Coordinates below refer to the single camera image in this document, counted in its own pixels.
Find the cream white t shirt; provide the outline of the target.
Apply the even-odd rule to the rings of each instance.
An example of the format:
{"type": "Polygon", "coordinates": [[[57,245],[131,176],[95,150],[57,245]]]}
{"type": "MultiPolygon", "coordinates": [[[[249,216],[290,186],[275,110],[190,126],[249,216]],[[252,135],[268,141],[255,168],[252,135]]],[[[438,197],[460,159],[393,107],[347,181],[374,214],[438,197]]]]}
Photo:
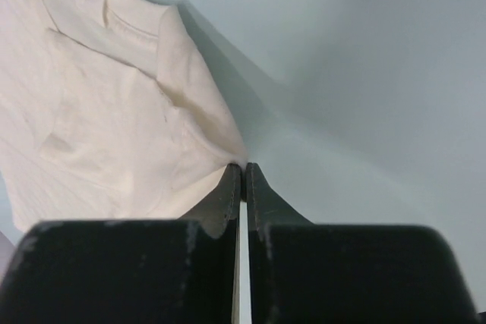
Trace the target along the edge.
{"type": "Polygon", "coordinates": [[[247,163],[176,5],[1,0],[3,323],[183,323],[182,217],[247,163]]]}

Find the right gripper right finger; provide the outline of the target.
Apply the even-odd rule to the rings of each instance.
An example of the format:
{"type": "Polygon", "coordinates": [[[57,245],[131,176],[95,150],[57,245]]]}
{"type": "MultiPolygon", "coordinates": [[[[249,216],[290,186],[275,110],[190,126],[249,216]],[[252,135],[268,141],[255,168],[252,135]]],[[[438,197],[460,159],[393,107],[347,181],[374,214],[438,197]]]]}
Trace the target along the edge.
{"type": "Polygon", "coordinates": [[[251,319],[253,323],[272,323],[279,315],[275,298],[272,249],[267,242],[270,225],[310,225],[268,183],[260,166],[247,165],[245,172],[246,205],[248,211],[248,243],[251,289],[251,319]]]}

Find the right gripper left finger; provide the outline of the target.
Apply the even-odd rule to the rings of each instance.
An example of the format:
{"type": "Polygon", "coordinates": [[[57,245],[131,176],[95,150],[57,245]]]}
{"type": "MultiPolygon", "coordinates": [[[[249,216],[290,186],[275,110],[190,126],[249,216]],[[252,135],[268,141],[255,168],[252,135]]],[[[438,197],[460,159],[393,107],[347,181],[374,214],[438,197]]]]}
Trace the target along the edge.
{"type": "Polygon", "coordinates": [[[241,168],[227,165],[218,184],[188,213],[196,239],[183,323],[239,322],[241,168]]]}

